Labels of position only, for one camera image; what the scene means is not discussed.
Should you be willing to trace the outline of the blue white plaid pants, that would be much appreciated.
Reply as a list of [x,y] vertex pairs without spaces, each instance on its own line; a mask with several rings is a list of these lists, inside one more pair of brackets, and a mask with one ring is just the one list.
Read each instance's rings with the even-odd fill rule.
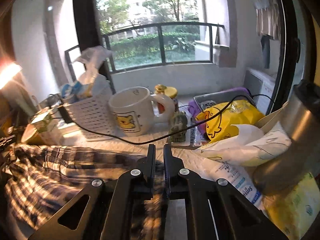
[[[135,168],[138,153],[88,147],[19,144],[9,164],[12,177],[4,186],[7,228],[16,239],[27,239],[93,179],[106,183]],[[164,239],[167,201],[163,199],[164,164],[155,161],[154,194],[136,202],[130,239]]]

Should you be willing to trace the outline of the white tube of cream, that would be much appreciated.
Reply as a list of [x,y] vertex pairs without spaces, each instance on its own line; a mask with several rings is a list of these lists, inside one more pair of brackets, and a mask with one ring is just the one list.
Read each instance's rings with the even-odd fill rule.
[[253,185],[251,178],[243,167],[220,163],[194,155],[192,166],[202,178],[218,181],[223,178],[232,184],[241,194],[243,194],[259,210],[263,209],[263,195]]

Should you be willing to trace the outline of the yellow tissue box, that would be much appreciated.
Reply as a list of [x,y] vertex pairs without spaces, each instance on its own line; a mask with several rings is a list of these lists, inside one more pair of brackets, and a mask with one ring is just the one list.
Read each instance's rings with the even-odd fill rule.
[[319,187],[311,173],[294,187],[263,197],[268,218],[288,239],[302,239],[319,213]]

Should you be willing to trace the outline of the yellow snack bag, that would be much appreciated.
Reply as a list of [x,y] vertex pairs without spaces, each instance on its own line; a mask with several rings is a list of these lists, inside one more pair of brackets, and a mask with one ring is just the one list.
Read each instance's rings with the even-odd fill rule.
[[225,111],[205,123],[205,132],[214,143],[239,134],[235,125],[254,125],[265,115],[245,99],[233,101]]

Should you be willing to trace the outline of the small green figurine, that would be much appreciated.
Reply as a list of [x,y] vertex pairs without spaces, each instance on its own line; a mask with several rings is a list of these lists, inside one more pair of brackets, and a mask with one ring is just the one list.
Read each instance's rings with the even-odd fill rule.
[[[169,133],[178,132],[182,129],[187,128],[188,118],[185,112],[175,112],[170,120],[170,130]],[[168,139],[170,143],[178,143],[178,142],[185,142],[185,134],[186,131],[176,133],[171,135]]]

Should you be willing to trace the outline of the white plastic basket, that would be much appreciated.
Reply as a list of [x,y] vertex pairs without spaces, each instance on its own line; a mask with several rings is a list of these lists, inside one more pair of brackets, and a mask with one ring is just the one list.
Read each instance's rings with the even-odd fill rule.
[[66,111],[86,141],[103,141],[116,134],[116,123],[109,108],[112,90],[110,82],[103,75],[97,76],[97,85],[92,87],[91,97],[73,103],[64,103]]

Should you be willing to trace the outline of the black power adapter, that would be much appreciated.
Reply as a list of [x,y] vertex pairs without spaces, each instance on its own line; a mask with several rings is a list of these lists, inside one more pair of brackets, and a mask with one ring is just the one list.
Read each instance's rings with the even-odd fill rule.
[[57,110],[66,124],[70,124],[73,122],[73,120],[71,119],[70,115],[68,114],[67,110],[63,105],[59,105],[57,107]]

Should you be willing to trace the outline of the white bear mug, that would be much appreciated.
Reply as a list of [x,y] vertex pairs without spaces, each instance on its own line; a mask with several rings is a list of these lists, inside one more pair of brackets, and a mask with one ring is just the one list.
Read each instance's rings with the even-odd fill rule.
[[108,101],[119,128],[128,137],[147,133],[154,124],[168,122],[175,112],[171,98],[151,94],[146,87],[131,87],[112,95]]

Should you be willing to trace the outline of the tan food container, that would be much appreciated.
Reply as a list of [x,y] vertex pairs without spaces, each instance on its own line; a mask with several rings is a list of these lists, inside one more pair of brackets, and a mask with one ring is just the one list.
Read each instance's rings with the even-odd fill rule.
[[42,143],[37,129],[32,124],[26,126],[21,137],[21,143],[29,145],[40,145]]

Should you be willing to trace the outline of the green white carton box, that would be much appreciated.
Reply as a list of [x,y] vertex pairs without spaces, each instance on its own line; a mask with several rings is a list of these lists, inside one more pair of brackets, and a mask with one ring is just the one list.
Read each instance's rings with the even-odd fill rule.
[[61,144],[63,136],[57,127],[57,120],[53,118],[50,112],[42,112],[35,115],[31,124],[47,145]]

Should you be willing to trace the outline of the yellow lid jar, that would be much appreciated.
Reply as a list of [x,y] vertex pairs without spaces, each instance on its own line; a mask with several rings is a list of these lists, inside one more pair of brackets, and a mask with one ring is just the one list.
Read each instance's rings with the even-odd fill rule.
[[164,94],[171,98],[175,105],[175,112],[178,112],[178,100],[176,96],[178,95],[178,90],[175,87],[165,86],[162,84],[155,85],[155,94]]

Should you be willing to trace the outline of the white plastic bag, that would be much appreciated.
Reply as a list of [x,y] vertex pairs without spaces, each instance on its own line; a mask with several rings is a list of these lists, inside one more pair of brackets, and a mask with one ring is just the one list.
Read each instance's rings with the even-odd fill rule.
[[102,46],[96,46],[85,49],[73,63],[80,62],[85,65],[86,71],[82,74],[78,81],[82,85],[93,83],[99,74],[101,65],[112,56],[112,51]]

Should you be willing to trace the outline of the desk lamp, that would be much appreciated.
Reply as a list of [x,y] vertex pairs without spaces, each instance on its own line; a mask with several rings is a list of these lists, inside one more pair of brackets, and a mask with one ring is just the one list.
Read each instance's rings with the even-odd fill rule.
[[23,82],[22,67],[15,62],[1,65],[1,92],[12,107],[20,107],[27,116],[37,112],[31,100],[32,94]]

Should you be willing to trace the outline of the black balcony railing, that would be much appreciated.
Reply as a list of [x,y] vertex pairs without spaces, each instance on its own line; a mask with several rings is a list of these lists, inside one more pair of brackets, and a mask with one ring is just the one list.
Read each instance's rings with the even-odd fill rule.
[[112,52],[107,69],[118,74],[169,64],[213,63],[223,29],[219,23],[162,22],[103,34],[102,45]]

